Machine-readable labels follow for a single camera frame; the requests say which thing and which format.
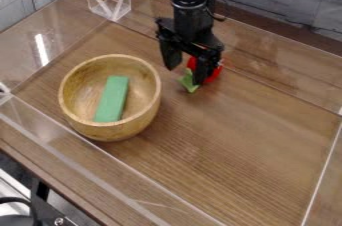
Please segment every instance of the green object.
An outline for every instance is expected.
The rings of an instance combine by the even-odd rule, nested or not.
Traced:
[[[110,76],[95,113],[95,122],[115,122],[122,119],[129,90],[129,78]]]
[[[193,84],[193,70],[190,68],[186,69],[186,75],[179,78],[178,81],[190,93],[194,93],[198,90],[199,85]]]

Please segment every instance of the bowl rim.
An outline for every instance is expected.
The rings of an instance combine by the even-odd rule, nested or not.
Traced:
[[[70,79],[70,77],[75,74],[75,72],[82,68],[85,67],[87,64],[90,64],[91,62],[94,61],[98,61],[98,60],[102,60],[102,59],[107,59],[107,58],[129,58],[131,60],[135,60],[138,62],[141,62],[149,69],[150,71],[153,72],[153,75],[154,75],[154,78],[155,78],[155,81],[157,81],[157,90],[155,90],[155,94],[154,94],[154,97],[153,97],[153,100],[151,102],[149,103],[149,105],[146,106],[146,108],[137,112],[133,116],[130,116],[129,118],[126,119],[122,119],[119,121],[115,121],[115,122],[106,122],[106,123],[102,123],[102,122],[94,122],[94,121],[90,121],[90,120],[85,120],[82,119],[75,113],[71,112],[71,110],[69,109],[67,105],[66,105],[66,102],[65,102],[65,96],[63,96],[63,91],[65,91],[65,87],[66,87],[66,83],[67,83],[67,80]],[[139,118],[142,115],[145,115],[147,113],[147,111],[150,111],[150,109],[154,107],[154,104],[158,102],[159,100],[159,97],[161,97],[161,93],[162,93],[162,81],[161,81],[161,76],[159,76],[159,73],[157,72],[154,66],[143,59],[135,57],[135,56],[131,56],[131,55],[126,55],[126,54],[107,54],[107,55],[102,55],[102,56],[97,56],[94,57],[93,59],[82,62],[79,65],[77,65],[71,71],[67,73],[67,75],[65,76],[63,80],[62,80],[62,83],[61,83],[61,87],[59,87],[59,105],[62,107],[62,110],[65,112],[65,114],[74,120],[77,121],[78,123],[82,123],[85,125],[89,125],[89,126],[97,126],[97,127],[109,127],[109,126],[118,126],[118,125],[123,125],[126,124],[127,122],[130,121],[134,121],[137,118]]]

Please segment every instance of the wooden bowl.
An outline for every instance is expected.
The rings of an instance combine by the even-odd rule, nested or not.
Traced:
[[[130,78],[130,87],[121,121],[93,121],[109,76]],[[119,141],[137,135],[151,123],[161,104],[162,84],[154,67],[142,59],[113,54],[97,57],[77,66],[65,77],[59,104],[73,128],[98,141]]]

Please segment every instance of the green sponge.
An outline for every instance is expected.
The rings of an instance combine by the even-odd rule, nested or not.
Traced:
[[[193,84],[193,70],[190,68],[186,69],[186,75],[179,78],[178,81],[190,93],[194,93],[198,90],[199,85]]]
[[[110,76],[95,113],[95,122],[115,122],[122,119],[129,90],[129,78]]]

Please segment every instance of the wooden table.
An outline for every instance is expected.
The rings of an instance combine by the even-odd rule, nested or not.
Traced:
[[[318,192],[318,206],[305,215],[341,128],[341,58],[229,20],[215,28],[227,47],[226,69],[217,82],[190,95],[177,82],[185,67],[166,70],[154,39],[153,17],[171,14],[169,1],[134,0],[119,24],[85,8],[86,0],[59,0],[2,34],[10,42],[32,26],[55,28],[65,51],[14,90],[38,109],[14,104],[23,107],[23,128],[39,136],[30,140],[30,133],[0,121],[2,150],[105,225],[301,225],[306,219],[308,225],[337,225],[342,205],[330,203],[332,196],[342,197],[337,186],[334,195],[328,187],[326,194]],[[69,42],[78,28],[91,24],[97,28]],[[73,67],[113,53],[154,65],[163,81],[162,106],[142,134],[119,143],[94,142],[98,149],[63,129],[69,124],[56,94]],[[7,63],[18,64],[20,73],[24,66],[12,54]],[[42,113],[62,125],[54,126]],[[329,179],[338,183],[340,157],[333,155]],[[329,179],[322,187],[330,186]]]

